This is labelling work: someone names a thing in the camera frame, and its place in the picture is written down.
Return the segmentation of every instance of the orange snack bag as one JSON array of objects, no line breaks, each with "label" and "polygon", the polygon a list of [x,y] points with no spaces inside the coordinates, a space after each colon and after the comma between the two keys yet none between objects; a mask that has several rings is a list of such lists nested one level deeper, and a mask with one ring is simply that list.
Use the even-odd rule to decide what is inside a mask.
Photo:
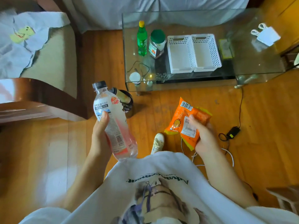
[{"label": "orange snack bag", "polygon": [[178,134],[180,132],[186,145],[192,151],[199,139],[199,131],[189,124],[189,116],[193,115],[201,124],[206,125],[212,114],[205,109],[197,109],[180,98],[180,103],[173,115],[169,126],[164,130],[169,135]]}]

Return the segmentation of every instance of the t-shirt sleeve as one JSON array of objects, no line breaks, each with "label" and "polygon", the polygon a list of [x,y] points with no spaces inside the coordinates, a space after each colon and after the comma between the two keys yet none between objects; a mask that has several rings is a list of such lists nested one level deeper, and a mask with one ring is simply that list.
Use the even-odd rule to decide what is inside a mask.
[{"label": "t-shirt sleeve", "polygon": [[19,224],[58,224],[71,213],[62,208],[46,207],[38,209],[26,216]]},{"label": "t-shirt sleeve", "polygon": [[299,216],[293,212],[278,208],[248,207],[248,212],[268,224],[298,224]]}]

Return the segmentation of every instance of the person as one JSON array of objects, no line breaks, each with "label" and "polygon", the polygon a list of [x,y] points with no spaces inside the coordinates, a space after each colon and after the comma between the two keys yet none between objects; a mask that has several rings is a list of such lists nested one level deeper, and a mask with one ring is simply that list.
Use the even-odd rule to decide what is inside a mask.
[{"label": "person", "polygon": [[90,152],[61,208],[41,208],[20,223],[208,224],[299,223],[292,212],[259,207],[244,188],[211,130],[190,116],[200,132],[195,150],[207,177],[182,153],[162,151],[157,134],[151,155],[118,162],[104,180],[112,155],[107,113],[95,123]]}]

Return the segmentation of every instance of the white cable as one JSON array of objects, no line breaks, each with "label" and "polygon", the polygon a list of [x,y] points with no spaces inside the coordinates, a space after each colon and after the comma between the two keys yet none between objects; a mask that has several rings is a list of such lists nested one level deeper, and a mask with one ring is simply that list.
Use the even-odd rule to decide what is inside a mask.
[{"label": "white cable", "polygon": [[[181,148],[182,148],[183,154],[185,154],[185,152],[184,152],[184,150],[183,150],[183,138],[181,138]],[[230,154],[230,156],[231,156],[231,160],[233,161],[233,167],[234,167],[235,162],[234,162],[233,155],[232,155],[228,150],[226,150],[226,149],[224,149],[224,148],[221,148],[221,149],[224,150],[224,151],[226,151],[226,152],[228,152],[228,153]],[[191,156],[191,158],[192,158],[192,162],[194,162],[194,157],[196,157],[197,155],[198,155],[198,153],[195,152],[194,155]]]}]

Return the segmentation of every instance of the shoe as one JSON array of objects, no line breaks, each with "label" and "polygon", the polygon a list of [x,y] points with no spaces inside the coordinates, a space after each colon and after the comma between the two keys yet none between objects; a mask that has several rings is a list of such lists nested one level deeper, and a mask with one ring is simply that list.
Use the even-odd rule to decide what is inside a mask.
[{"label": "shoe", "polygon": [[155,136],[151,154],[162,151],[163,146],[164,146],[164,135],[161,133],[158,133]]}]

